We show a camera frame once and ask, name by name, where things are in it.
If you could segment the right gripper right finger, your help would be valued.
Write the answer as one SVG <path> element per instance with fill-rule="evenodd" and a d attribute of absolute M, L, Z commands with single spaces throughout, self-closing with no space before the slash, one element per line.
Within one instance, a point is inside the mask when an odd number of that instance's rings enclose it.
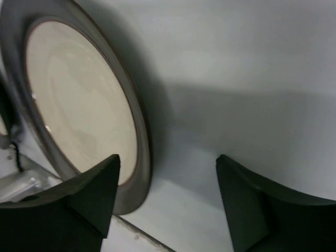
<path fill-rule="evenodd" d="M 335 251 L 335 201 L 292 190 L 226 155 L 217 179 L 234 251 Z"/>

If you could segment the grey rim plate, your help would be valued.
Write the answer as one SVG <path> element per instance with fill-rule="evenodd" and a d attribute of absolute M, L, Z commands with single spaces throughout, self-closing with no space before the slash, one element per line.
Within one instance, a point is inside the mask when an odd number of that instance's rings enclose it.
<path fill-rule="evenodd" d="M 114 214 L 136 211 L 152 173 L 135 81 L 76 1 L 3 1 L 1 51 L 17 107 L 62 180 L 120 158 Z"/>

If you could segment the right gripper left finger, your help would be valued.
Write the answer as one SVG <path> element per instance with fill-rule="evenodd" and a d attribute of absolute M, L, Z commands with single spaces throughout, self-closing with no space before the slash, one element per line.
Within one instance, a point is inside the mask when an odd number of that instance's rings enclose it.
<path fill-rule="evenodd" d="M 120 158 L 19 202 L 1 204 L 1 251 L 100 251 L 117 193 Z"/>

